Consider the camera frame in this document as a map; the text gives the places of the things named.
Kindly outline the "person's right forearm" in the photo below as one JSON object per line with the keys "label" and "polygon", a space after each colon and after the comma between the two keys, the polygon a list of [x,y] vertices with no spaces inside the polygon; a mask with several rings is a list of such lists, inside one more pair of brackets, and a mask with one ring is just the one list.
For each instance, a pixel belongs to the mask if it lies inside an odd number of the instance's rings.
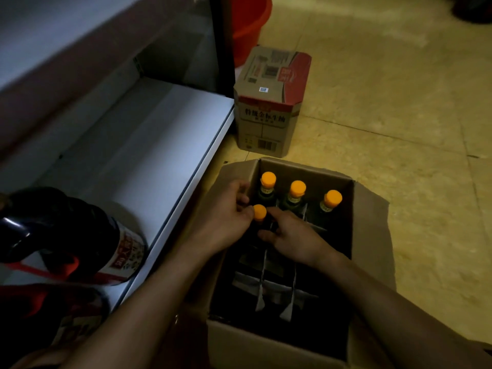
{"label": "person's right forearm", "polygon": [[316,267],[348,298],[398,369],[492,369],[492,356],[337,251]]}

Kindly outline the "red plastic bucket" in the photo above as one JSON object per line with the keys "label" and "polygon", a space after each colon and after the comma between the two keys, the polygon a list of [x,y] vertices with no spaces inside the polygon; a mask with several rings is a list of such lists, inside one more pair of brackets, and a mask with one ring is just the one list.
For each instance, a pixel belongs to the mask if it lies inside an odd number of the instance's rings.
{"label": "red plastic bucket", "polygon": [[272,0],[230,0],[235,68],[245,64],[270,18]]}

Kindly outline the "person's right hand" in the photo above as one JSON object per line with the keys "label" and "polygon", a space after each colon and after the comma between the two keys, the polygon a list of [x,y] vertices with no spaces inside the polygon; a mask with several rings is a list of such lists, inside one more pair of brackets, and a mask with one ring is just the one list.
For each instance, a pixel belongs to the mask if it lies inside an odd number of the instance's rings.
{"label": "person's right hand", "polygon": [[324,263],[337,255],[308,223],[292,212],[277,207],[269,207],[267,211],[282,232],[281,244],[273,247],[285,257],[321,271]]}

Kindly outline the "person's left hand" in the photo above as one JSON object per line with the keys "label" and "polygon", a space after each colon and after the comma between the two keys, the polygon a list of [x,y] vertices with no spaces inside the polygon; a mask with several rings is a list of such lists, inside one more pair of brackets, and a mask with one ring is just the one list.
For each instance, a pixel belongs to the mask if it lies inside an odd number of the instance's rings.
{"label": "person's left hand", "polygon": [[199,219],[189,241],[200,258],[207,260],[228,248],[249,228],[236,224],[237,206],[252,206],[246,194],[249,186],[246,180],[231,181]]}

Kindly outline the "black shelf post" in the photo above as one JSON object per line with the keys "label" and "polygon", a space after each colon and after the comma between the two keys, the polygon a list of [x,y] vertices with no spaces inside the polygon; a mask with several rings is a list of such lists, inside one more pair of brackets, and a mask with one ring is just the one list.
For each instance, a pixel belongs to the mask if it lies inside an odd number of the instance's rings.
{"label": "black shelf post", "polygon": [[209,0],[214,43],[218,62],[217,90],[234,98],[235,64],[233,55],[233,28],[231,0]]}

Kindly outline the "dark object on floor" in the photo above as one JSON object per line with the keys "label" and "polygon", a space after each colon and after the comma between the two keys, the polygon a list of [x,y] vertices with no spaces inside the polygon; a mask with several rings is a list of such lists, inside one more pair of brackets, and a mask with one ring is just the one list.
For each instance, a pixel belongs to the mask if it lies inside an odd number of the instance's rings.
{"label": "dark object on floor", "polygon": [[492,24],[492,0],[455,0],[451,11],[466,22]]}

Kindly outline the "white metal shelf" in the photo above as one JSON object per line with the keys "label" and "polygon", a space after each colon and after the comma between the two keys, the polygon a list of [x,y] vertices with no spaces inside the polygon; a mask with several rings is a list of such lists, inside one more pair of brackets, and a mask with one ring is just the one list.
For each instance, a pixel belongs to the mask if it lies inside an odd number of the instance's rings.
{"label": "white metal shelf", "polygon": [[209,0],[0,0],[0,193],[52,186],[142,235],[156,263],[233,121]]}

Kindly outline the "cardboard box divider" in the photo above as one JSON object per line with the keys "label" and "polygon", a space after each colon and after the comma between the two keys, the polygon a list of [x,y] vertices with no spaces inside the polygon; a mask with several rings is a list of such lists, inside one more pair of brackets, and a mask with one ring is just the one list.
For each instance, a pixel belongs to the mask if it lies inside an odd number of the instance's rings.
{"label": "cardboard box divider", "polygon": [[256,298],[255,312],[269,310],[290,322],[294,308],[320,300],[314,291],[298,288],[298,267],[265,242],[252,241],[249,229],[238,242],[239,259],[232,285]]}

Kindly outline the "open brown cardboard box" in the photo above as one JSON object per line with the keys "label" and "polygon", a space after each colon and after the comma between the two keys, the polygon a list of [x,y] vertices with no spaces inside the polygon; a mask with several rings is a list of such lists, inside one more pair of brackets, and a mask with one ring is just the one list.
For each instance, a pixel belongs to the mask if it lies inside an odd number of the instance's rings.
{"label": "open brown cardboard box", "polygon": [[[338,172],[274,158],[231,163],[221,168],[194,218],[201,218],[233,179],[250,181],[254,204],[260,175],[276,175],[276,198],[294,180],[306,184],[302,219],[308,204],[329,190],[342,194],[328,228],[308,223],[335,250],[391,289],[395,264],[388,227],[389,203]],[[255,312],[256,298],[232,285],[238,242],[215,255],[202,269],[162,341],[156,369],[393,369],[372,332],[325,276],[297,264],[299,289],[320,296],[290,322],[269,310]]]}

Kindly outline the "closed printed cardboard box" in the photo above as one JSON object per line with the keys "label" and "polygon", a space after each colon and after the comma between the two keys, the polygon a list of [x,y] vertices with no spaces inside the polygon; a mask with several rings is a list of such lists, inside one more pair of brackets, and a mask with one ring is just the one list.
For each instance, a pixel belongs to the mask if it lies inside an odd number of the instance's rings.
{"label": "closed printed cardboard box", "polygon": [[240,149],[283,158],[304,100],[312,57],[256,46],[234,85]]}

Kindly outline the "orange-capped dark sauce bottle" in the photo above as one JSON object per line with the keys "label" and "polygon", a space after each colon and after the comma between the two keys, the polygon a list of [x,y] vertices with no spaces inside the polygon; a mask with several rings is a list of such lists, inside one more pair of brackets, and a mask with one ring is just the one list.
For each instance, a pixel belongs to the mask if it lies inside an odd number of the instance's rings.
{"label": "orange-capped dark sauce bottle", "polygon": [[304,207],[303,197],[306,191],[306,185],[301,180],[295,180],[291,183],[289,192],[280,202],[282,210],[291,211],[294,215],[302,217]]}
{"label": "orange-capped dark sauce bottle", "polygon": [[261,238],[258,236],[260,230],[275,232],[278,225],[268,211],[262,204],[255,204],[253,206],[254,216],[249,227],[249,235],[252,241],[261,243]]}
{"label": "orange-capped dark sauce bottle", "polygon": [[307,206],[305,219],[308,223],[320,228],[328,228],[335,217],[335,209],[342,202],[342,194],[337,190],[329,190],[323,198],[313,200]]}
{"label": "orange-capped dark sauce bottle", "polygon": [[275,207],[277,197],[275,192],[276,175],[273,172],[264,172],[260,178],[257,190],[257,202],[265,207]]}

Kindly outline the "large dark sauce jug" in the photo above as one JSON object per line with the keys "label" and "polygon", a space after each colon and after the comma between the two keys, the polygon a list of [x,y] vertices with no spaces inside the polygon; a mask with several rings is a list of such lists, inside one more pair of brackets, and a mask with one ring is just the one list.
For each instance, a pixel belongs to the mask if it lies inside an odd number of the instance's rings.
{"label": "large dark sauce jug", "polygon": [[0,368],[51,346],[82,340],[106,320],[107,297],[83,286],[0,286]]}
{"label": "large dark sauce jug", "polygon": [[143,238],[54,187],[0,193],[0,263],[65,282],[119,285],[144,264]]}

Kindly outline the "person's left forearm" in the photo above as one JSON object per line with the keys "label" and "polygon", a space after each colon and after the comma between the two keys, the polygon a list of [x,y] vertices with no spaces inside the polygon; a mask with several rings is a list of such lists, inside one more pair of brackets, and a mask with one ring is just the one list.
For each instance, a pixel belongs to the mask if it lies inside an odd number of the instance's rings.
{"label": "person's left forearm", "polygon": [[229,241],[190,238],[59,369],[146,369],[200,270]]}

